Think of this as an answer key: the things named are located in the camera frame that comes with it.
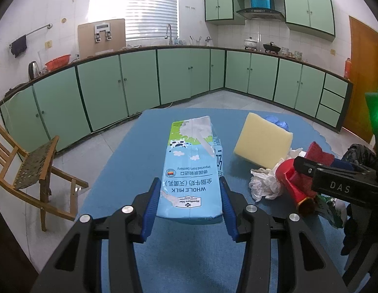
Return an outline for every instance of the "tiled floor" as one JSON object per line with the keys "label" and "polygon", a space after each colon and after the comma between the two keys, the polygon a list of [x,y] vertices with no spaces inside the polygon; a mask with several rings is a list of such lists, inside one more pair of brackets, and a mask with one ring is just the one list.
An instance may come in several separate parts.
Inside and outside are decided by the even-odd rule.
{"label": "tiled floor", "polygon": [[[195,98],[188,102],[175,105],[180,108],[227,108],[242,110],[260,110],[269,112],[288,113],[287,110],[248,98],[243,95],[229,91],[218,91],[208,95]],[[106,162],[117,148],[121,140],[134,125],[136,120],[116,126],[106,132],[81,143],[67,153],[58,156],[54,160],[54,165],[64,171],[89,182],[90,186],[98,177]],[[367,145],[366,142],[356,137],[349,131],[342,129],[340,134],[336,134],[310,120],[315,130],[326,138],[334,153],[342,156],[352,143]],[[69,208],[69,186],[63,180],[56,177],[51,181],[52,196],[50,201],[55,204]],[[37,186],[31,186],[27,190],[28,194],[38,193]],[[78,197],[79,208],[81,207],[88,191]],[[40,212],[37,208],[26,205],[26,235],[30,254],[30,259],[36,269],[40,271],[53,250],[67,233],[73,222],[47,214],[47,231],[42,232],[40,227]]]}

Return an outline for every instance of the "red object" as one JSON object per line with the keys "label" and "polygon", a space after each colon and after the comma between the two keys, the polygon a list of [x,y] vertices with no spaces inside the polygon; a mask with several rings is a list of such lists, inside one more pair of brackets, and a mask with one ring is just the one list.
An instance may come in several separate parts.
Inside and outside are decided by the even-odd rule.
{"label": "red object", "polygon": [[[308,148],[307,154],[305,158],[321,163],[326,166],[330,166],[334,162],[334,155],[330,153],[323,152],[321,147],[314,141]],[[312,186],[312,178],[295,172],[291,178],[290,182],[297,186],[305,195],[308,197],[314,198],[317,192],[311,189]]]}
{"label": "red object", "polygon": [[345,73],[344,73],[344,78],[345,79],[349,79],[349,77],[350,77],[350,70],[351,69],[352,69],[352,62],[351,62],[350,58],[348,58],[345,61]]}
{"label": "red object", "polygon": [[295,173],[293,161],[294,159],[290,158],[281,163],[276,170],[276,178],[288,190],[295,202],[298,213],[302,216],[307,216],[315,211],[315,201],[290,182],[290,178]]}
{"label": "red object", "polygon": [[49,71],[53,71],[54,69],[58,69],[60,67],[66,66],[70,61],[70,54],[60,56],[58,58],[55,58],[53,60],[50,60],[48,63],[46,63],[46,67]]}

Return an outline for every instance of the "metal screw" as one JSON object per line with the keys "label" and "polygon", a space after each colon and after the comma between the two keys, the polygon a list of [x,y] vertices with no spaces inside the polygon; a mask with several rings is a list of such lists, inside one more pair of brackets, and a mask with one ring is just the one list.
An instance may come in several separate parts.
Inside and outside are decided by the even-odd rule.
{"label": "metal screw", "polygon": [[290,214],[289,219],[292,220],[292,221],[299,221],[300,217],[299,217],[298,214]]}
{"label": "metal screw", "polygon": [[256,212],[257,211],[257,206],[254,206],[254,205],[247,205],[246,206],[246,210],[248,212]]}
{"label": "metal screw", "polygon": [[80,221],[81,223],[87,223],[89,220],[90,220],[90,216],[89,216],[89,215],[82,215],[82,216],[79,218],[79,221]]}
{"label": "metal screw", "polygon": [[134,208],[130,205],[127,205],[127,206],[124,206],[123,208],[121,208],[121,211],[124,213],[124,214],[129,214],[131,212],[134,211]]}

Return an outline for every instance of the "crumpled white plastic bag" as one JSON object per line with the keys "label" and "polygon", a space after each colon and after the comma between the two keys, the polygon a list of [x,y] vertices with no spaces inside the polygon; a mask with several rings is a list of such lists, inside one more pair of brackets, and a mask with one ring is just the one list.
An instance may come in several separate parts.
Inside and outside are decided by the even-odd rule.
{"label": "crumpled white plastic bag", "polygon": [[253,177],[250,180],[249,187],[251,196],[257,202],[265,197],[265,199],[275,199],[283,193],[280,182],[276,178],[276,170],[282,162],[295,158],[298,155],[304,156],[306,153],[303,149],[291,149],[285,159],[280,161],[272,168],[251,169],[250,173]]}

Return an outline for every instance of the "wooden chair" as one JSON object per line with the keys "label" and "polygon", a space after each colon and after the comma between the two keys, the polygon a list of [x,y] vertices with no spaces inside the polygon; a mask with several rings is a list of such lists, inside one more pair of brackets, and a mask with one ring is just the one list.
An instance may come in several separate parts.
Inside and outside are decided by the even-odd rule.
{"label": "wooden chair", "polygon": [[[14,141],[1,125],[0,135],[13,148],[9,151],[0,142],[0,165],[2,166],[2,170],[0,171],[0,185],[19,199],[40,208],[41,229],[43,231],[47,230],[45,226],[46,212],[74,221],[75,216],[78,213],[78,193],[76,185],[79,185],[81,188],[87,188],[89,184],[52,166],[59,137],[55,136],[48,143],[42,145],[33,152],[28,153]],[[20,153],[24,161],[18,170],[13,184],[10,185],[4,178],[17,153]],[[49,188],[51,173],[71,182],[69,212],[58,209],[48,203],[49,196],[51,195],[51,190]],[[40,199],[36,199],[35,197],[21,191],[21,189],[27,188],[37,182],[40,183]]]}

